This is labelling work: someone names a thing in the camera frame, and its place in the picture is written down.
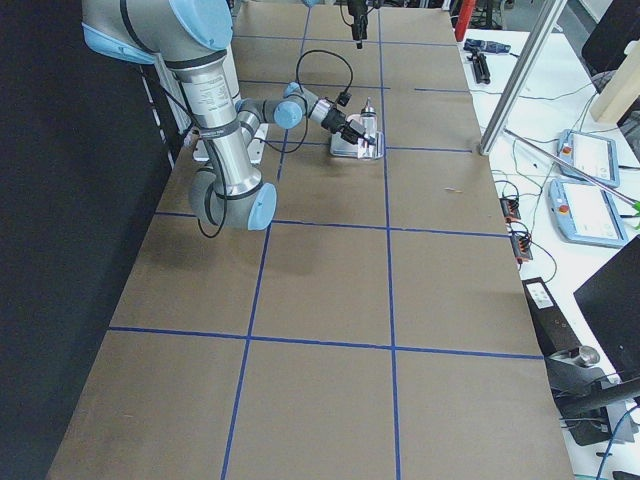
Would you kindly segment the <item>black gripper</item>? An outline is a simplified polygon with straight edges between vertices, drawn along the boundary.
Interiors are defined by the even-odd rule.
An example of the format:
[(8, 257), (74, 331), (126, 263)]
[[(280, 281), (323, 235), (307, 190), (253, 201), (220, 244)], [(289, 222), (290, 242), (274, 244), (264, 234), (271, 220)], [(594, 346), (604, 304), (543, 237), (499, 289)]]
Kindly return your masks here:
[(366, 134), (362, 124), (360, 128), (352, 128), (348, 124), (347, 117), (340, 110), (330, 109), (322, 120), (322, 127), (331, 134), (338, 134), (349, 144), (357, 144), (358, 148), (373, 148), (376, 145), (375, 136)]
[(366, 0), (348, 0), (348, 14), (352, 17), (351, 34), (357, 49), (363, 48), (364, 25), (367, 22), (368, 6)]

